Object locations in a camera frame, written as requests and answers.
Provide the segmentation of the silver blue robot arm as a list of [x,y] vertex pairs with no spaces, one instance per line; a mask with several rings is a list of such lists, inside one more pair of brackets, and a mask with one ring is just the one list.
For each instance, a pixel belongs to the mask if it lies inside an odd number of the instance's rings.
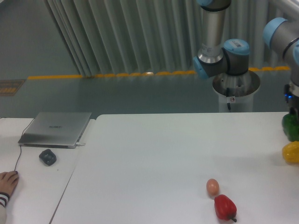
[[[220,112],[251,112],[259,76],[249,70],[249,44],[242,39],[221,43],[229,0],[199,0],[203,9],[202,45],[193,58],[200,78],[213,77]],[[289,113],[299,114],[299,23],[278,17],[263,30],[266,45],[278,53],[291,68],[290,82],[284,87]]]

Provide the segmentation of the striped sleeve forearm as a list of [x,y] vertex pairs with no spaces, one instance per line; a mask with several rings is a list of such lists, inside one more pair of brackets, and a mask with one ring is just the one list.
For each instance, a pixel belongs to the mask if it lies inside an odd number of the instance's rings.
[[9,202],[10,196],[7,193],[0,193],[0,224],[5,224],[7,220],[6,206]]

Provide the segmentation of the person's hand on mouse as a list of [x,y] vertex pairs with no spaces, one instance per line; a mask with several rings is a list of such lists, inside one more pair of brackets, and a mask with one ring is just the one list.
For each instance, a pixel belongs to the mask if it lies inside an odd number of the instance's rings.
[[17,171],[3,172],[0,174],[0,192],[7,194],[9,197],[13,194],[19,181]]

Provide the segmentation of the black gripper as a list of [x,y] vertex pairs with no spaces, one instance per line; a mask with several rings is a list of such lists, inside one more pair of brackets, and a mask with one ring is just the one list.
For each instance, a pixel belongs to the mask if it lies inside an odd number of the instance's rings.
[[299,115],[299,87],[292,81],[284,86],[285,101],[289,107],[289,113]]

